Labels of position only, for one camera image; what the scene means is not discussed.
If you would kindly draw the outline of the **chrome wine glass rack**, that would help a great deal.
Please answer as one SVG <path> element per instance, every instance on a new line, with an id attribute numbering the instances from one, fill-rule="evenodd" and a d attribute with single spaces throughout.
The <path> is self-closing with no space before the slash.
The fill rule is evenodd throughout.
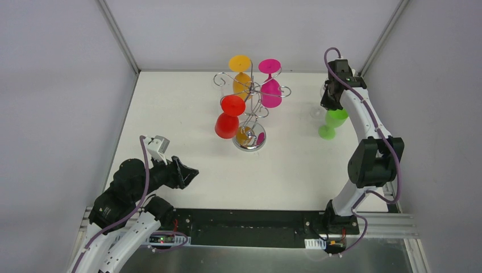
<path id="1" fill-rule="evenodd" d="M 244 120 L 241 120 L 239 116 L 239 127 L 236 135 L 231 138 L 233 144 L 242 151 L 254 152 L 261 149 L 266 143 L 266 130 L 259 123 L 259 119 L 269 116 L 269 109 L 261 104 L 260 89 L 263 83 L 254 81 L 254 76 L 250 75 L 250 98 L 244 102 L 246 109 L 242 114 L 245 116 Z M 291 95 L 292 90 L 287 86 L 281 86 L 281 98 L 285 98 Z"/>

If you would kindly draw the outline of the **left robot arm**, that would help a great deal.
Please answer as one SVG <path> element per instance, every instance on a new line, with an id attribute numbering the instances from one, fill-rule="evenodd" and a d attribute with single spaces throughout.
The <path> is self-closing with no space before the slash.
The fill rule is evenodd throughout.
<path id="1" fill-rule="evenodd" d="M 94 201 L 82 245 L 68 272 L 118 272 L 129 257 L 158 229 L 187 239 L 174 230 L 174 207 L 148 195 L 162 186 L 184 189 L 199 175 L 173 156 L 166 162 L 127 159 L 110 186 Z"/>

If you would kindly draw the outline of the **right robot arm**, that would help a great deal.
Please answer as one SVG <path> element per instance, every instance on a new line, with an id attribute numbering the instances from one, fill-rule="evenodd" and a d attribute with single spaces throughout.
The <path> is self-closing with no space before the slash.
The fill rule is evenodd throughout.
<path id="1" fill-rule="evenodd" d="M 326 206 L 321 217 L 324 231 L 333 234 L 358 233 L 354 213 L 368 195 L 397 177 L 404 141 L 393 137 L 383 126 L 369 100 L 362 77 L 354 76 L 346 59 L 327 63 L 329 75 L 321 106 L 326 109 L 323 130 L 334 131 L 351 121 L 358 146 L 347 163 L 348 181 Z"/>

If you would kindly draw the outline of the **red wine glass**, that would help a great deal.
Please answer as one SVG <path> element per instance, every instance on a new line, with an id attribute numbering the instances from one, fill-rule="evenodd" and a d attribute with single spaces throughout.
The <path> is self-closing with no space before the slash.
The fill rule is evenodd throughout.
<path id="1" fill-rule="evenodd" d="M 246 109 L 243 99 L 237 95 L 224 96 L 220 101 L 222 113 L 214 126 L 215 133 L 222 139 L 231 139 L 239 127 L 239 116 Z"/>

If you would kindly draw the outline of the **orange wine glass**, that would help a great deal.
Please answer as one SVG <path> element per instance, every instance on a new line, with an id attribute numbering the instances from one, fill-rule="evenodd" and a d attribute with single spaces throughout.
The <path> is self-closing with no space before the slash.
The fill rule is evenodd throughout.
<path id="1" fill-rule="evenodd" d="M 251 64 L 251 59 L 246 55 L 233 56 L 228 62 L 229 68 L 237 73 L 232 83 L 233 93 L 243 101 L 250 98 L 251 78 L 245 71 L 251 68 Z"/>

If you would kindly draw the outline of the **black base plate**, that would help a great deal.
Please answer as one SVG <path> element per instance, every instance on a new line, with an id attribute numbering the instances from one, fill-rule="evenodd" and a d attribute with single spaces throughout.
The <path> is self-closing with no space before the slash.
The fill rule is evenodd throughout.
<path id="1" fill-rule="evenodd" d="M 171 226 L 195 246 L 296 249 L 307 239 L 360 233 L 356 217 L 316 210 L 175 209 Z"/>

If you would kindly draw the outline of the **green wine glass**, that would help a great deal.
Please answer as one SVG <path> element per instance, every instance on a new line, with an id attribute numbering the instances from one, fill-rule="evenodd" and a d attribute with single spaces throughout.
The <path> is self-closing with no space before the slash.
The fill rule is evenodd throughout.
<path id="1" fill-rule="evenodd" d="M 336 128 L 339 128 L 348 118 L 345 110 L 329 110 L 325 115 L 325 124 L 318 129 L 322 139 L 331 140 L 336 136 Z"/>

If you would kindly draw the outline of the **magenta wine glass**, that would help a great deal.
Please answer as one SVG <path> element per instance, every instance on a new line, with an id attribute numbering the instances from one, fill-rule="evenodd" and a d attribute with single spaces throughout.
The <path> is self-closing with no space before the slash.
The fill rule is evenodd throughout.
<path id="1" fill-rule="evenodd" d="M 265 59 L 260 62 L 258 69 L 268 78 L 261 86 L 261 104 L 266 108 L 275 108 L 282 103 L 280 84 L 273 78 L 273 74 L 281 68 L 281 63 L 276 59 Z"/>

